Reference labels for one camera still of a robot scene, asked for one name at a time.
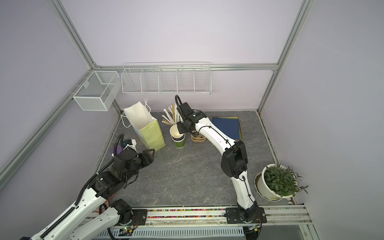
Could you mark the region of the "black paper cup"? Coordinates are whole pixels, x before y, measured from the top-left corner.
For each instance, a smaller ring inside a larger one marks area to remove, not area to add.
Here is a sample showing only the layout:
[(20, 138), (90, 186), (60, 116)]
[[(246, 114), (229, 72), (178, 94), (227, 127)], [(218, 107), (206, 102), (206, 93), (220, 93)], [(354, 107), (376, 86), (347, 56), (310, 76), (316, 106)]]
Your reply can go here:
[(179, 133), (178, 126), (176, 124), (171, 126), (170, 135), (173, 138), (173, 140), (176, 140), (176, 141), (181, 140), (185, 136), (185, 134)]

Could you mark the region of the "green paper cup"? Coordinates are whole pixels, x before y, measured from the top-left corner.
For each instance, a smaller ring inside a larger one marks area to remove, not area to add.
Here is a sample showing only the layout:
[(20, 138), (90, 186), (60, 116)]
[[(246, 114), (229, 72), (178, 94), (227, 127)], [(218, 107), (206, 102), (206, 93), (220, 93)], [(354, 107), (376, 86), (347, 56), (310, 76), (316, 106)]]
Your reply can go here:
[(172, 137), (173, 141), (174, 141), (174, 144), (175, 146), (178, 148), (178, 149), (181, 149), (185, 146), (185, 136), (181, 137), (181, 138), (174, 138)]

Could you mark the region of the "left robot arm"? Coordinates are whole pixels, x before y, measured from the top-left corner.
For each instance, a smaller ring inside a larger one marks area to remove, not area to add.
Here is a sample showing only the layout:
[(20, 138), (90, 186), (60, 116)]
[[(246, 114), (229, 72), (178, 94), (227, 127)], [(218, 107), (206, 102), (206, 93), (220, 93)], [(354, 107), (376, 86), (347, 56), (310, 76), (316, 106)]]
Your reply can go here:
[(127, 148), (114, 153), (113, 158), (82, 187), (75, 202), (52, 223), (33, 235), (33, 240), (91, 240), (100, 232), (116, 225), (128, 225), (133, 221), (131, 206), (118, 200), (103, 213), (87, 222), (83, 221), (97, 207), (104, 204), (137, 176), (139, 170), (154, 161), (154, 149), (141, 153)]

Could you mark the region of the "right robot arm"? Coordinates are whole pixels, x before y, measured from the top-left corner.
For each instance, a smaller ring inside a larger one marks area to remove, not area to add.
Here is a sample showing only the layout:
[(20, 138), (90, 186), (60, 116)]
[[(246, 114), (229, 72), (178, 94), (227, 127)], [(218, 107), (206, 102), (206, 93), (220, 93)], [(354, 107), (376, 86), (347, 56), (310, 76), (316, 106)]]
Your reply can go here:
[(175, 96), (175, 101), (182, 118), (181, 122), (177, 122), (179, 133), (190, 133), (194, 137), (202, 135), (218, 149), (222, 154), (221, 168), (230, 177), (235, 188), (240, 220), (246, 223), (253, 221), (259, 206), (248, 181), (248, 156), (245, 144), (228, 137), (205, 113), (191, 109), (178, 95)]

